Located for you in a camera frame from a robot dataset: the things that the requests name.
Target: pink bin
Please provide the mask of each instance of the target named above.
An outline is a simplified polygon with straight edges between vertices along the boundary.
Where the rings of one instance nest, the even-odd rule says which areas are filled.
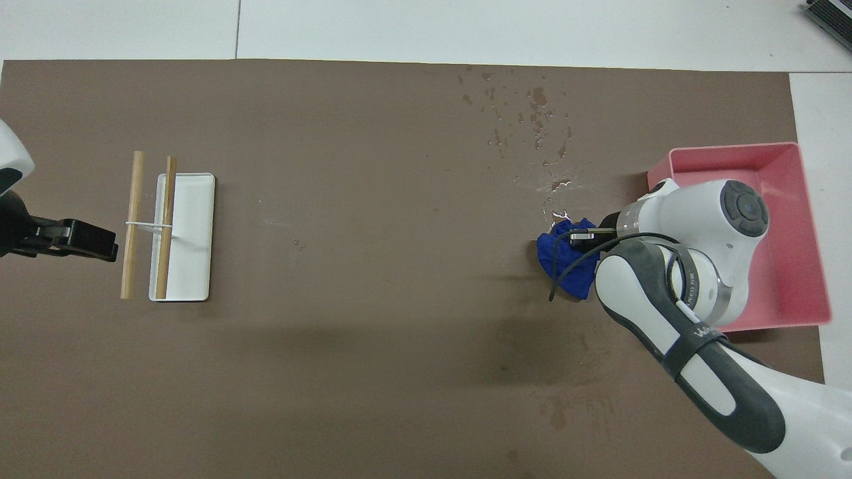
[[[812,326],[831,321],[826,280],[797,143],[675,148],[648,172],[648,187],[732,178],[769,208],[769,232],[751,260],[745,311],[724,331]]]

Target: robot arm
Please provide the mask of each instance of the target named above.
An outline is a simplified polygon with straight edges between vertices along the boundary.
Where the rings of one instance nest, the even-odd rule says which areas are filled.
[[[24,145],[0,119],[0,196],[35,169],[36,165]]]
[[[10,189],[32,173],[35,164],[14,132],[0,119],[0,257],[80,256],[114,262],[115,233],[77,219],[30,216]]]
[[[673,300],[680,272],[668,275],[671,254],[638,239],[615,247],[597,270],[604,309],[725,436],[777,477],[852,477],[852,393],[731,349],[718,330]]]
[[[681,244],[625,240],[598,265],[597,296],[693,404],[777,477],[852,477],[852,393],[763,366],[714,327],[745,306],[751,254],[769,219],[753,190],[731,183],[671,182],[622,211],[619,235],[657,232]],[[694,224],[673,222],[680,210]]]

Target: white table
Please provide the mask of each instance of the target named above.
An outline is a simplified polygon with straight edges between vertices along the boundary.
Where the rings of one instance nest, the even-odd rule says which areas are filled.
[[[852,53],[796,0],[0,0],[12,59],[289,58],[791,72],[834,321],[828,384],[852,390]]]

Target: wooden stick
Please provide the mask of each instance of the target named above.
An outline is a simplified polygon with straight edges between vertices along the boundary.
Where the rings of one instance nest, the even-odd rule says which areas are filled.
[[[130,176],[130,205],[127,207],[127,221],[139,221],[139,205],[142,201],[142,170],[145,164],[144,152],[133,152],[133,173]],[[124,238],[124,265],[121,270],[121,298],[133,297],[133,271],[136,266],[136,225],[127,225]]]
[[[157,289],[155,299],[165,299],[165,291],[169,285],[169,255],[171,253],[172,217],[175,213],[175,177],[177,175],[177,159],[173,156],[166,158],[165,185],[163,198],[163,233],[160,234],[160,253],[157,262]]]

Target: brown surface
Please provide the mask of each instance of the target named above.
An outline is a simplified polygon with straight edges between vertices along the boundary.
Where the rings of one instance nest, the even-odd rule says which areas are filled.
[[[530,241],[671,147],[794,141],[785,74],[8,61],[0,116],[35,215],[123,232],[135,149],[143,220],[155,159],[218,181],[207,303],[0,262],[4,476],[769,477],[594,298],[548,303]],[[742,338],[821,380],[814,328]]]

